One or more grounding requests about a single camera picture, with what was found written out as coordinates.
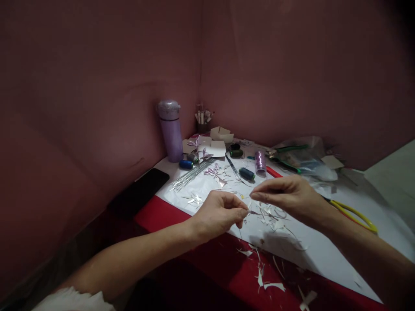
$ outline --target wrist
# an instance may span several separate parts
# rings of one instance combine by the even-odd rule
[[[322,217],[320,223],[317,226],[317,230],[330,238],[330,235],[338,230],[344,230],[347,226],[346,219],[336,208],[329,203],[325,203],[328,206],[327,212]]]
[[[203,234],[194,221],[193,217],[181,223],[182,232],[184,239],[192,245],[192,248],[199,246],[200,244],[206,243],[207,241],[203,238]]]

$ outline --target forearm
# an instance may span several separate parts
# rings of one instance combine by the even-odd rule
[[[131,238],[98,253],[59,289],[73,286],[81,293],[102,291],[110,301],[148,272],[199,243],[189,221]]]
[[[415,282],[415,265],[384,240],[336,212],[321,228],[385,305],[400,309]]]

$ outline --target left hand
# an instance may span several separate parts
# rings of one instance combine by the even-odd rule
[[[234,224],[241,229],[248,211],[236,195],[213,190],[189,222],[200,242],[205,243],[227,232]]]

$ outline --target yellow scissors handle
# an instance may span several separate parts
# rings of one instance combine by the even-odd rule
[[[343,203],[340,203],[338,201],[331,200],[329,201],[330,204],[332,204],[335,208],[337,208],[342,214],[346,215],[348,218],[353,220],[354,222],[357,222],[362,227],[366,228],[367,230],[371,231],[372,233],[377,235],[377,228],[376,226],[362,213],[356,211],[355,209],[351,208],[350,206],[347,206]],[[348,211],[352,212],[353,214],[359,216],[360,219],[362,219],[366,224],[358,221],[354,216],[351,215]]]

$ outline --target purple thread spool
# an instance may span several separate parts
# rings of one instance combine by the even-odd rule
[[[255,170],[257,175],[263,175],[267,171],[265,152],[261,149],[255,152]]]
[[[164,144],[170,162],[183,160],[182,133],[179,121],[180,105],[174,100],[164,100],[157,105],[163,131]]]

